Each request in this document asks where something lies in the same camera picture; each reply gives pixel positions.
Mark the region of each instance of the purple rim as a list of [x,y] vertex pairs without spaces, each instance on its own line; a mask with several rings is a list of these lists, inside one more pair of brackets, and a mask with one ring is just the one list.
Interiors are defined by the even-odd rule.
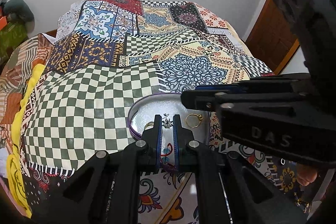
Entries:
[[135,131],[135,130],[133,129],[133,127],[131,126],[131,119],[130,119],[130,116],[129,116],[129,114],[130,114],[130,112],[131,112],[131,109],[134,107],[134,105],[135,105],[136,103],[140,102],[141,100],[143,100],[143,99],[145,99],[145,98],[147,98],[147,97],[150,97],[150,96],[158,95],[158,94],[180,94],[180,95],[181,95],[181,93],[177,93],[177,92],[154,93],[154,94],[149,94],[149,95],[147,95],[147,96],[145,96],[145,97],[142,97],[140,100],[136,101],[136,102],[131,106],[131,108],[129,109],[129,111],[128,111],[128,115],[127,115],[127,126],[128,126],[128,128],[129,128],[129,131],[130,131],[130,133],[131,133],[131,135],[132,135],[133,138],[135,138],[135,139],[137,139],[137,140],[140,140],[140,139],[141,139],[141,135],[140,135],[140,133],[138,133],[137,131]]

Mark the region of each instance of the wooden door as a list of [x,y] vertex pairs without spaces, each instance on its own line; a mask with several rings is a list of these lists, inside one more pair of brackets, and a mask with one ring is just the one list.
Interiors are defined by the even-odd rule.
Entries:
[[293,55],[292,52],[296,51],[296,36],[291,33],[289,24],[273,0],[266,0],[246,45],[253,56],[263,61],[275,74],[286,65],[284,60],[288,59],[288,54]]

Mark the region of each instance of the orange box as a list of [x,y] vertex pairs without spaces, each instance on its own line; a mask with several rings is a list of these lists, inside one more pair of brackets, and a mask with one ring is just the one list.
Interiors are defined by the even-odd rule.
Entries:
[[6,17],[1,17],[0,18],[0,30],[2,30],[2,28],[4,26],[6,26],[6,25],[7,25],[7,19],[6,19]]

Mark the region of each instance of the yellow cloth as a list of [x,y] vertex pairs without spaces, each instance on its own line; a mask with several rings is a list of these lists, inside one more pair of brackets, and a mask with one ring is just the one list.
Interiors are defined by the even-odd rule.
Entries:
[[25,188],[22,180],[22,173],[20,168],[20,155],[19,155],[19,145],[20,145],[20,131],[23,119],[23,114],[28,103],[28,99],[40,79],[45,65],[37,64],[33,68],[33,73],[29,79],[28,87],[24,98],[20,101],[21,110],[15,114],[15,118],[12,124],[11,138],[13,142],[13,154],[9,155],[7,158],[7,176],[9,182],[9,190],[13,195],[13,198],[17,204],[21,205],[25,210],[27,217],[31,218],[32,213],[29,209]]

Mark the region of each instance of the silver tray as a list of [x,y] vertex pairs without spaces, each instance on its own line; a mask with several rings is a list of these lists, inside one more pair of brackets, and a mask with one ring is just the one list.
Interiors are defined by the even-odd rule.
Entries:
[[[175,148],[173,138],[173,116],[179,114],[182,127],[190,129],[193,132],[194,139],[208,144],[210,132],[209,113],[206,111],[197,111],[186,109],[181,103],[181,94],[179,93],[157,93],[141,98],[133,104],[128,112],[127,124],[131,135],[139,140],[147,123],[153,122],[155,115],[162,117],[162,149],[161,161],[165,167],[170,170],[175,165]],[[199,120],[196,116],[188,118],[187,125],[185,119],[189,114],[202,115],[203,120],[196,128]]]

